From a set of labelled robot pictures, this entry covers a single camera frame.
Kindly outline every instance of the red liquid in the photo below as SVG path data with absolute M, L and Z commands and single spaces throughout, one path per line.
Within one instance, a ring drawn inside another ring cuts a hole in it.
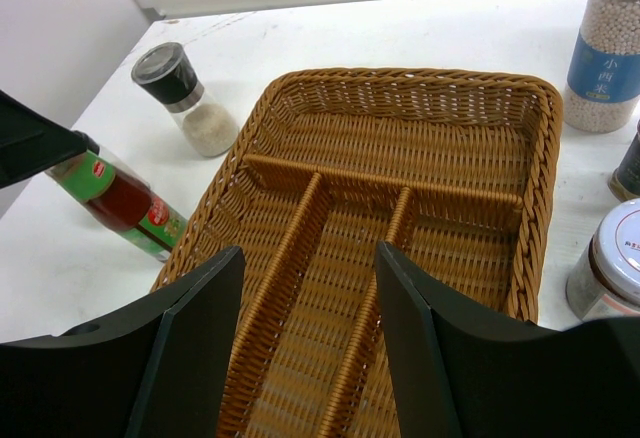
M 113 183 L 84 206 L 104 226 L 116 232 L 135 228 L 151 208 L 152 194 L 147 185 L 116 170 Z

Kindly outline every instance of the white lid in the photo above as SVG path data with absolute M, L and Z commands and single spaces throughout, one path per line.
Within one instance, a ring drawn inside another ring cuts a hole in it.
M 616 206 L 594 236 L 594 258 L 615 291 L 640 303 L 640 200 Z

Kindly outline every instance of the green label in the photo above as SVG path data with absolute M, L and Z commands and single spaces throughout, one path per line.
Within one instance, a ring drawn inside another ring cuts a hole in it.
M 53 172 L 56 181 L 81 203 L 104 193 L 115 175 L 114 166 L 91 151 L 68 160 Z
M 142 220 L 120 235 L 150 255 L 166 260 L 186 228 L 187 220 L 182 215 L 162 198 L 152 195 L 151 207 Z
M 162 248 L 155 241 L 151 241 L 136 228 L 118 234 L 129 243 L 137 246 L 145 253 L 149 253 L 161 261 L 166 261 L 167 258 L 169 258 L 169 252 L 167 250 Z

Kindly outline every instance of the jar lid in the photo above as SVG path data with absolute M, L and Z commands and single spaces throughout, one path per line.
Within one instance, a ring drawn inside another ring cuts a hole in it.
M 131 79 L 163 105 L 181 102 L 198 85 L 184 48 L 172 42 L 147 51 L 133 66 Z
M 640 303 L 640 200 L 616 206 L 593 240 L 600 271 L 623 298 Z

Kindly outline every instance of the black cap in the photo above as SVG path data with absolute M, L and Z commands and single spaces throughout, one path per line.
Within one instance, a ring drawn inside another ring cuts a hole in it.
M 180 43 L 163 43 L 140 58 L 131 78 L 163 105 L 184 100 L 196 88 L 198 77 Z
M 82 138 L 82 140 L 87 145 L 87 150 L 92 152 L 94 155 L 100 156 L 100 145 L 98 145 L 98 143 L 96 143 L 93 140 L 93 138 L 91 138 L 89 135 L 87 135 L 86 133 L 83 133 L 82 131 L 79 131 L 79 130 L 73 130 L 73 132 L 76 135 L 78 135 L 80 138 Z

